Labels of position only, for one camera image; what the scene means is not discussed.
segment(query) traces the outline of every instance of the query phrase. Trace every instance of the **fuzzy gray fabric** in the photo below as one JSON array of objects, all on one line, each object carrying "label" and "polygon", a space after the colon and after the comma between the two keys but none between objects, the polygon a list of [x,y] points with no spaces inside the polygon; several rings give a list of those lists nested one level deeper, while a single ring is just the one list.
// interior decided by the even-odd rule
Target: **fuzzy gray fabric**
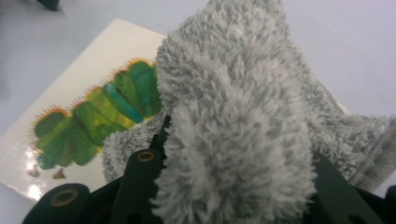
[{"label": "fuzzy gray fabric", "polygon": [[[290,42],[279,1],[209,2],[163,41],[157,69],[172,117],[152,200],[164,223],[300,223],[312,150],[368,190],[395,168],[395,118],[342,113]],[[107,138],[107,181],[148,147],[163,113]]]}]

